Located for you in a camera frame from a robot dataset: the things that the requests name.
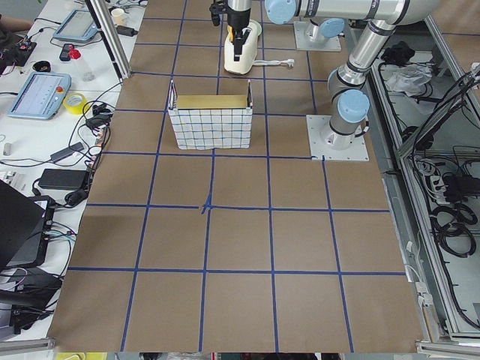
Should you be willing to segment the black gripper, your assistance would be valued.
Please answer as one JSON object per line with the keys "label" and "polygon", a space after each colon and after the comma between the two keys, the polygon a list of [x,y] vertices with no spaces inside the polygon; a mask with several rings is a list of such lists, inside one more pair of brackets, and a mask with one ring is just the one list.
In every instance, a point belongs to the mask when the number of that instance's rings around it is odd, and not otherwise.
{"label": "black gripper", "polygon": [[221,15],[227,15],[227,24],[232,28],[234,61],[239,62],[242,55],[244,29],[248,27],[251,15],[249,1],[213,1],[209,7],[213,26],[219,26]]}

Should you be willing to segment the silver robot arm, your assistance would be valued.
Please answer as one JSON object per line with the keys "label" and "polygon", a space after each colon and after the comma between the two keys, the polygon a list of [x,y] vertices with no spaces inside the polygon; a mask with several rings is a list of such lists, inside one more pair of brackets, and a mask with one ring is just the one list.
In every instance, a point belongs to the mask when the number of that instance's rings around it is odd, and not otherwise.
{"label": "silver robot arm", "polygon": [[312,18],[308,22],[297,22],[303,38],[312,44],[320,44],[337,37],[345,26],[345,20],[338,17]]}
{"label": "silver robot arm", "polygon": [[398,26],[423,20],[438,8],[440,2],[436,0],[284,0],[265,1],[264,5],[270,21],[278,25],[287,24],[294,17],[340,18],[366,23],[346,63],[334,70],[328,79],[331,102],[336,103],[340,94],[350,89],[362,89],[374,59]]}

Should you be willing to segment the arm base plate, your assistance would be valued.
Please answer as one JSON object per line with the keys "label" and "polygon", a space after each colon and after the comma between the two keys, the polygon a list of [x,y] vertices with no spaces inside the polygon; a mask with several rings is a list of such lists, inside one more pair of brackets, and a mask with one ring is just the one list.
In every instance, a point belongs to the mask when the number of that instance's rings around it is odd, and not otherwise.
{"label": "arm base plate", "polygon": [[335,133],[330,127],[330,115],[307,115],[310,157],[314,161],[369,161],[365,136],[359,124],[350,135]]}
{"label": "arm base plate", "polygon": [[341,18],[329,18],[323,22],[295,21],[294,35],[297,50],[340,52],[339,35],[343,32],[345,22]]}

